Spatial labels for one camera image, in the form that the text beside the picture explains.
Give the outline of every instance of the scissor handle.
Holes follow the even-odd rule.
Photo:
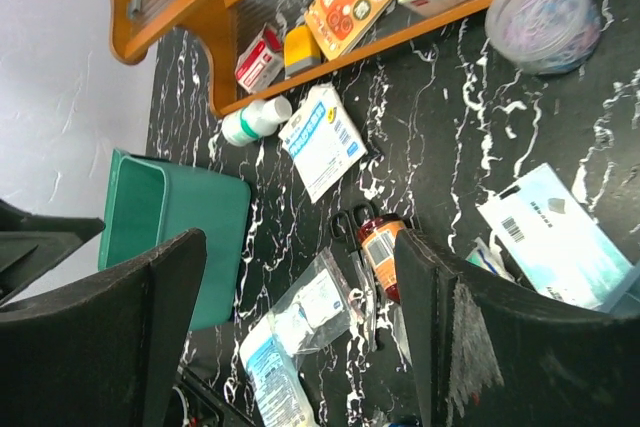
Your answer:
[[[376,218],[376,207],[368,200],[358,202],[349,210],[349,216],[357,233],[365,222]]]
[[[346,210],[340,210],[329,219],[331,237],[338,242],[347,244],[349,252],[358,250],[358,238],[354,229],[352,215]]]

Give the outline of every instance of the green plastic bin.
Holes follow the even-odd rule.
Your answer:
[[[231,316],[251,193],[240,179],[115,149],[98,269],[139,255],[187,229],[207,236],[207,264],[191,330]]]

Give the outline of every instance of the orange medicine box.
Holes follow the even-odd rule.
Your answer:
[[[349,52],[391,0],[314,0],[304,14],[325,57]]]

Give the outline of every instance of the blue and white package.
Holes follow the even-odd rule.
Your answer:
[[[609,312],[637,278],[548,164],[478,209],[546,297]]]
[[[278,136],[315,203],[367,149],[331,84],[316,85]]]
[[[476,237],[475,243],[476,246],[469,255],[467,255],[467,261],[503,279],[515,282],[513,276],[504,268],[502,259],[499,256],[493,255],[491,249],[487,247],[487,244],[485,244],[480,237]]]
[[[317,427],[293,360],[274,338],[266,316],[242,342],[240,359],[266,427]]]

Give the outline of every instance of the white wall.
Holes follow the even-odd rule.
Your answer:
[[[155,48],[111,55],[109,0],[0,0],[0,197],[34,213],[103,217],[114,146],[144,153]],[[98,239],[34,283],[97,270]]]

